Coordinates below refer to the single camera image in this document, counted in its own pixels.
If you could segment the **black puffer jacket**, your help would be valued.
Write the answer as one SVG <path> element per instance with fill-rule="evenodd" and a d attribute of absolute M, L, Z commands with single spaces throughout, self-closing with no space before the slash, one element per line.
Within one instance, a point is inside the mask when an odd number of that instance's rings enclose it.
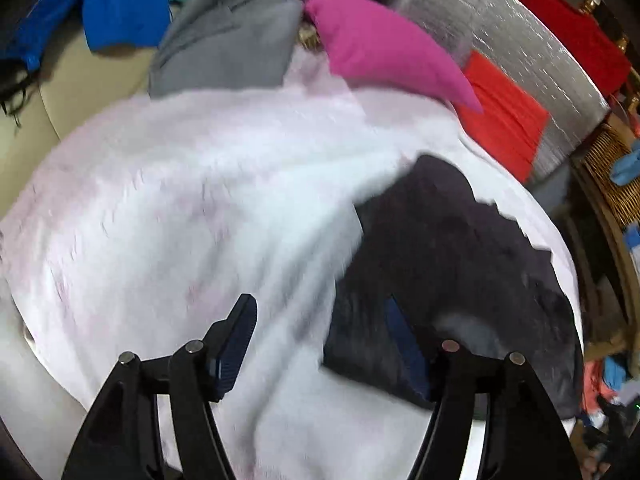
<path fill-rule="evenodd" d="M 322 362 L 431 408 L 435 382 L 413 331 L 501 359 L 521 352 L 560 417 L 582 400 L 582 348 L 547 249 L 475 199 L 455 166 L 424 155 L 361 204 L 362 239 L 336 296 Z"/>

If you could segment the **light pink bed blanket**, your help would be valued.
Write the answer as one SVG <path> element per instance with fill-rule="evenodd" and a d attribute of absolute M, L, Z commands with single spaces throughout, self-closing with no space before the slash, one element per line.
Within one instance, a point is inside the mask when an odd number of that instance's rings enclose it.
<path fill-rule="evenodd" d="M 1 416 L 38 474 L 62 474 L 122 352 L 167 356 L 248 292 L 257 327 L 214 409 L 235 473 L 405 478 L 430 416 L 319 361 L 355 207 L 423 153 L 550 249 L 577 300 L 560 233 L 451 106 L 351 87 L 320 56 L 281 88 L 135 96 L 70 134 L 1 222 Z"/>

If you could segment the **blue white box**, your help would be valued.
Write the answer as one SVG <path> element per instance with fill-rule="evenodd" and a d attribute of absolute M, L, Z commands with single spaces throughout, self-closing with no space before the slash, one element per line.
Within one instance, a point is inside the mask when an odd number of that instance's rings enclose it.
<path fill-rule="evenodd" d="M 627 246 L 631 262 L 634 265 L 636 274 L 640 276 L 640 230 L 639 223 L 634 222 L 627 226 L 624 232 L 624 241 Z"/>

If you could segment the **light blue cloth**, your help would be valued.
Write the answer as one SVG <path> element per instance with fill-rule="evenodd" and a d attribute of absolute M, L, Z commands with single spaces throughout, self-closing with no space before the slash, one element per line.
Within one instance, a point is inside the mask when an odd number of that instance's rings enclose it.
<path fill-rule="evenodd" d="M 631 152 L 622 156 L 614 162 L 611 172 L 611 181 L 624 186 L 640 176 L 640 140 L 637 139 L 632 144 Z"/>

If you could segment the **wicker basket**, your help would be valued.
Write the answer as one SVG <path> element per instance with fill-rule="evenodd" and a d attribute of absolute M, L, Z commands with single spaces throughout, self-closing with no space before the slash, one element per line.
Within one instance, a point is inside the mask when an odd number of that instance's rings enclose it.
<path fill-rule="evenodd" d="M 630 153 L 630 148 L 612 127 L 600 125 L 572 156 L 572 164 L 586 170 L 592 177 L 608 209 L 623 230 L 639 221 L 639 178 L 618 185 L 611 180 L 611 170 L 620 158 Z"/>

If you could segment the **red-orange pillow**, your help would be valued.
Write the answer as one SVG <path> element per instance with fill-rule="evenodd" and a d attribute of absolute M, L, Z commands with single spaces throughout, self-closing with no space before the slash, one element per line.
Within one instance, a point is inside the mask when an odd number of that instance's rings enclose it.
<path fill-rule="evenodd" d="M 515 179 L 525 183 L 550 114 L 498 66 L 473 51 L 463 73 L 481 113 L 456 105 L 465 132 Z"/>

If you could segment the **beige sofa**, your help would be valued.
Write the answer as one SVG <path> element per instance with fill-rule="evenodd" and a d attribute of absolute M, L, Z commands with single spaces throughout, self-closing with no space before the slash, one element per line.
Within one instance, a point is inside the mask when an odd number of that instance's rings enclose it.
<path fill-rule="evenodd" d="M 15 118 L 1 116 L 1 211 L 7 212 L 32 173 L 68 134 L 105 107 L 143 91 L 153 48 L 92 52 L 81 24 L 52 36 L 38 84 Z"/>

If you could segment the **red cloth on headboard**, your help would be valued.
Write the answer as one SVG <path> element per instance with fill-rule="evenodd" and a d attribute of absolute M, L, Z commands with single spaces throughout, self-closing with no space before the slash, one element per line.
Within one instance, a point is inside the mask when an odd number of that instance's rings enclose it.
<path fill-rule="evenodd" d="M 631 70 L 626 54 L 597 21 L 565 0 L 518 0 L 558 38 L 607 98 L 620 90 Z"/>

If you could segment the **grey garment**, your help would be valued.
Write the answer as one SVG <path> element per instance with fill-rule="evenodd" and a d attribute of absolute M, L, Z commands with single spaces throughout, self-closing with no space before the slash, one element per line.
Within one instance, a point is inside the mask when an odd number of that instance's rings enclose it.
<path fill-rule="evenodd" d="M 152 59 L 149 95 L 280 86 L 305 1 L 186 0 Z"/>

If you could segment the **magenta pillow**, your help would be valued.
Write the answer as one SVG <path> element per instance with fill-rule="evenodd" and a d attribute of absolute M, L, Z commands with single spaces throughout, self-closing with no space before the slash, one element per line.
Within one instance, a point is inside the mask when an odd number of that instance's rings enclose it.
<path fill-rule="evenodd" d="M 307 0 L 330 72 L 482 109 L 458 63 L 427 32 L 373 0 Z"/>

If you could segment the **blue garment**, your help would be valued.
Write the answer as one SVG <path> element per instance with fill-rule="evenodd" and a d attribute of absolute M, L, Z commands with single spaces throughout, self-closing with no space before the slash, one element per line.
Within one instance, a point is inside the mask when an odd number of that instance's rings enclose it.
<path fill-rule="evenodd" d="M 116 44 L 160 44 L 170 24 L 169 0 L 1 0 L 1 57 L 38 70 L 53 33 L 81 6 L 90 50 Z"/>

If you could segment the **silver foil insulation sheet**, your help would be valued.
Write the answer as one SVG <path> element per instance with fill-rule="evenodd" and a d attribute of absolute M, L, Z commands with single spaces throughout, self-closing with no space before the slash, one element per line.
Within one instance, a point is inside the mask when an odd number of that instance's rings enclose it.
<path fill-rule="evenodd" d="M 530 183 L 548 178 L 610 111 L 570 51 L 518 0 L 386 1 L 459 65 L 477 50 L 548 110 Z"/>

